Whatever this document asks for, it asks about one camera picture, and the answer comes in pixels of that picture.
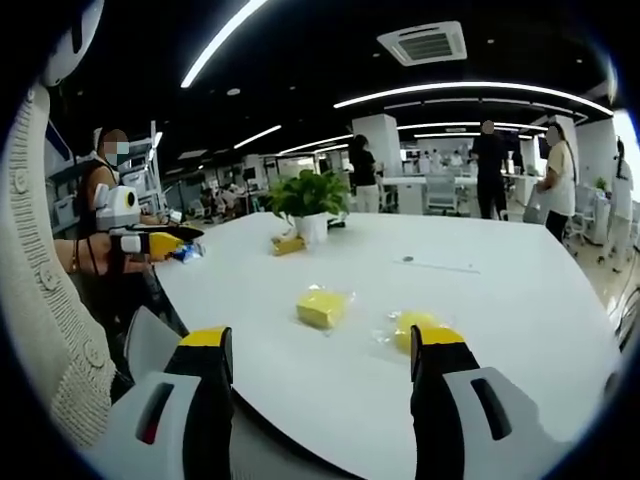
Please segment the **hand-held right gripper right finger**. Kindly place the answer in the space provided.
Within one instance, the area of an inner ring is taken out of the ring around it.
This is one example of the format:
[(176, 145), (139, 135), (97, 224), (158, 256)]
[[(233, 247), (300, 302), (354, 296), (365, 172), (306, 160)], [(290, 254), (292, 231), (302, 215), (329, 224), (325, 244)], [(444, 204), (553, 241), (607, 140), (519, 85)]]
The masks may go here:
[(571, 449), (544, 430), (537, 404), (480, 366), (450, 328), (412, 326), (411, 380), (418, 479), (542, 479)]

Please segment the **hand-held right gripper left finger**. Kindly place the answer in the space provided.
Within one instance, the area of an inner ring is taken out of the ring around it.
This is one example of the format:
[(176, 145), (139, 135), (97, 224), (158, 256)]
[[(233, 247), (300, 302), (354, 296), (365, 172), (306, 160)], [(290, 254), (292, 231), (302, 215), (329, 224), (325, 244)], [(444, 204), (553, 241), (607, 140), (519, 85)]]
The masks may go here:
[(82, 456), (101, 479), (229, 479), (232, 383), (232, 329), (191, 333), (115, 402)]

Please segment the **person's left hand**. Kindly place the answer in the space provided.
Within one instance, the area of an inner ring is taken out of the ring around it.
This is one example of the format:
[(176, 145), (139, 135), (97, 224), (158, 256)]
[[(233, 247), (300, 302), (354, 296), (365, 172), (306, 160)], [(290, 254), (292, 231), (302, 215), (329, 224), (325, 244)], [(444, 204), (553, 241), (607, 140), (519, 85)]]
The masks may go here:
[(107, 233), (96, 233), (77, 241), (77, 268), (87, 274), (103, 276), (108, 273), (111, 238)]

